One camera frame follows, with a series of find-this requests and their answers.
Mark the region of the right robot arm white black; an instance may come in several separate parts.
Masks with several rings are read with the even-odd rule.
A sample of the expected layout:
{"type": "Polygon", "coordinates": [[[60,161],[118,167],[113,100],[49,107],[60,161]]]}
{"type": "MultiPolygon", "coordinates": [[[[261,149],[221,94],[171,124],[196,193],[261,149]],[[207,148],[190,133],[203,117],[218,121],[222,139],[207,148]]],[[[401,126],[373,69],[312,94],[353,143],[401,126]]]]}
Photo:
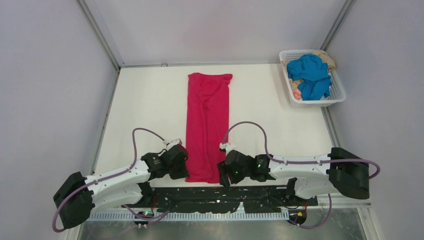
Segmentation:
{"type": "Polygon", "coordinates": [[[311,157],[245,155],[230,144],[219,146],[225,159],[218,163],[219,183],[224,187],[246,178],[257,182],[286,180],[285,198],[291,205],[327,194],[366,200],[370,197],[370,162],[333,147],[328,154],[311,157]]]}

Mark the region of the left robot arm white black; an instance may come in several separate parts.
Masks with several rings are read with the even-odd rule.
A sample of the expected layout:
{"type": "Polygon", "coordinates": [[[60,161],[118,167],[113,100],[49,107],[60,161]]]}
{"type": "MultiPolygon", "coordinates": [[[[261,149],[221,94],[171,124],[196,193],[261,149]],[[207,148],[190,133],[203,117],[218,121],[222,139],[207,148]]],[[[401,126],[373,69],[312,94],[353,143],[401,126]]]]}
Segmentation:
{"type": "Polygon", "coordinates": [[[52,225],[61,221],[64,230],[84,223],[90,215],[109,208],[138,203],[148,207],[153,193],[143,186],[153,179],[169,175],[171,179],[188,177],[189,153],[180,143],[168,144],[159,153],[148,152],[128,167],[99,175],[71,174],[53,196],[57,208],[52,225]]]}

